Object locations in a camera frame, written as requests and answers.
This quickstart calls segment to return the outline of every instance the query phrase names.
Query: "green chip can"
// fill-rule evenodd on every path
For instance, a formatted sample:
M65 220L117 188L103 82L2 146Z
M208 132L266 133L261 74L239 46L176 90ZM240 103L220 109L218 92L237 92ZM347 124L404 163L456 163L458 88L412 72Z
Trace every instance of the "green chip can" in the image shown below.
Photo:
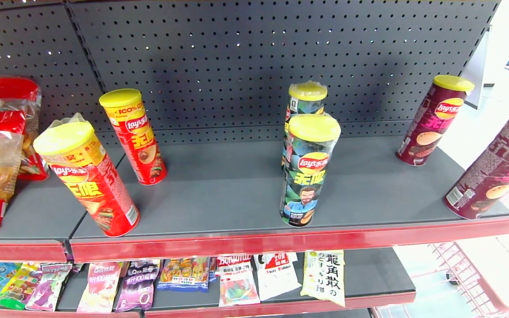
M290 121L280 205L285 223L302 227L312 220L340 134L339 123L329 115L300 114Z
M289 121L298 114L323 114L323 99L327 97L327 87L317 81L307 81L292 84L288 90L289 102L286 107L284 123L284 149L282 151L281 166L284 168L286 154L286 139L288 137Z

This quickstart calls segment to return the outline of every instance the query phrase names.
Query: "maroon chip can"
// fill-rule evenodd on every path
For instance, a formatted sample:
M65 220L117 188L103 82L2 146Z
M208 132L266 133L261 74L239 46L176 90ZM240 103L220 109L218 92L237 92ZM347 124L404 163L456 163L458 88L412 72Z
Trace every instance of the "maroon chip can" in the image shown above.
M474 88L472 82L458 76L433 78L396 156L408 165L424 165Z
M443 198L464 219L477 219L509 192L509 121Z

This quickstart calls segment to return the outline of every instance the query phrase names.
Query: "cartoon man illustration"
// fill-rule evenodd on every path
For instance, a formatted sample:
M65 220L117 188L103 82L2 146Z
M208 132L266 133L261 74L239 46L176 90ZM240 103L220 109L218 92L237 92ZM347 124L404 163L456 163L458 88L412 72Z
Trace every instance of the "cartoon man illustration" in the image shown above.
M317 201L315 197L315 187L303 187L300 190L300 202L291 201L284 206L289 213L307 213L315 208Z

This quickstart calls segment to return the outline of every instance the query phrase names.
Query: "potato chip can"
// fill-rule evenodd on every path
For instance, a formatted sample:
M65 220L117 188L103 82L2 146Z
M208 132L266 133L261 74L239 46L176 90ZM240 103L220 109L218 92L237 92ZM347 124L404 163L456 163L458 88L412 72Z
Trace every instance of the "potato chip can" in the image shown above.
M412 121L396 156L411 166L425 165L455 119L465 97L475 88L468 80L437 75Z
M313 219L341 126L329 115L300 114L290 121L280 215L295 227Z
M120 237L137 226L139 210L93 127L79 114L54 121L33 146L105 235Z
M327 97L327 86L316 81L307 81L300 84L292 84L288 90L289 102L286 107L286 119L284 122L284 149L282 151L281 166L284 168L286 155L286 139L288 139L288 127L290 119L298 114L322 114L323 99Z
M166 166L150 127L141 92L123 88L99 98L137 179L143 185L155 185L166 177Z
M478 219L509 192L509 120L443 198L456 215Z

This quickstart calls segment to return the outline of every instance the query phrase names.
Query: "red chip can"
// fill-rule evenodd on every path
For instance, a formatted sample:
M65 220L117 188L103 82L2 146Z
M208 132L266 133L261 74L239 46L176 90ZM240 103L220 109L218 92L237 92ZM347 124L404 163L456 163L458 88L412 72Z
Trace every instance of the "red chip can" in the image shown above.
M509 121L443 198L464 219L477 219L509 192Z
M396 156L408 165L424 165L474 88L472 82L458 76L433 78Z
M139 210L93 127L81 115L54 121L33 147L105 235L120 237L137 226Z
M141 97L137 89L123 88L105 93L99 103L105 109L137 179L150 186L162 181L167 171Z

